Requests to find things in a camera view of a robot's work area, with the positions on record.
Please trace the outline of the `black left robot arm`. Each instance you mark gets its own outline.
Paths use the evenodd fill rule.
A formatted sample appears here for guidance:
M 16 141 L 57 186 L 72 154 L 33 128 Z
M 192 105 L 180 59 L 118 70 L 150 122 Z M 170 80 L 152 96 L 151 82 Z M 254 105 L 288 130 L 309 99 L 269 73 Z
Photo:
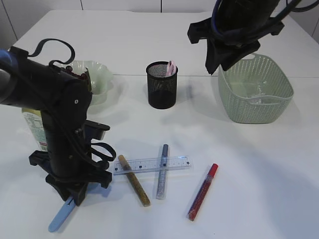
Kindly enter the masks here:
M 47 150 L 32 153 L 29 163 L 47 173 L 46 182 L 62 200 L 73 198 L 77 206 L 90 183 L 109 186 L 109 163 L 116 157 L 102 142 L 110 127 L 87 120 L 91 100 L 86 82 L 59 67 L 34 62 L 16 47 L 0 52 L 1 104 L 41 113 Z

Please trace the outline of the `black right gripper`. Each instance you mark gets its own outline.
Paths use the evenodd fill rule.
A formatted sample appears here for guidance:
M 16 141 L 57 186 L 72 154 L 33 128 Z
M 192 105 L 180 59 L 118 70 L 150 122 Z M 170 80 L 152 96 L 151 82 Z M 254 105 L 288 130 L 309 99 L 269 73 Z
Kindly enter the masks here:
M 187 36 L 191 44 L 206 40 L 205 67 L 212 75 L 219 65 L 227 71 L 245 56 L 256 52 L 261 47 L 259 40 L 266 35 L 279 35 L 285 26 L 283 18 L 277 15 L 269 17 L 261 25 L 258 25 L 256 20 L 249 20 L 242 26 L 231 26 L 230 24 L 240 21 L 220 21 L 216 16 L 212 16 L 191 23 Z

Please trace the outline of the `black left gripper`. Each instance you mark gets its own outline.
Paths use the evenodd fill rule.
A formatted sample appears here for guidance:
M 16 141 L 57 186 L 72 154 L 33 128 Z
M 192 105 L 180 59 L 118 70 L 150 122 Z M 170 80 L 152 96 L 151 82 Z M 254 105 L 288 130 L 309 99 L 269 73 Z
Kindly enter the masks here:
M 53 179 L 46 179 L 65 202 L 72 196 L 75 205 L 80 206 L 86 197 L 88 183 L 99 183 L 107 188 L 112 181 L 108 172 L 112 156 L 106 156 L 91 147 L 91 140 L 102 140 L 110 127 L 105 124 L 86 120 L 75 130 L 75 136 L 88 161 L 83 160 L 78 150 L 72 148 L 65 134 L 54 123 L 44 127 L 47 151 L 35 151 L 29 156 L 32 166 L 40 166 Z M 71 183 L 71 192 L 67 188 Z

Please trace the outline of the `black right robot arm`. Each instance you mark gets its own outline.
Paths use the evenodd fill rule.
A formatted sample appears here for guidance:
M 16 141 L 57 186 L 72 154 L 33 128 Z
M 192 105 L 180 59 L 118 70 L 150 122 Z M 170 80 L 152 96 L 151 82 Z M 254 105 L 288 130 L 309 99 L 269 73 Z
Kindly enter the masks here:
M 259 39 L 278 35 L 281 20 L 271 17 L 277 0 L 218 0 L 212 16 L 191 23 L 187 31 L 190 43 L 207 43 L 205 67 L 213 74 L 218 67 L 230 69 L 245 56 L 260 48 Z

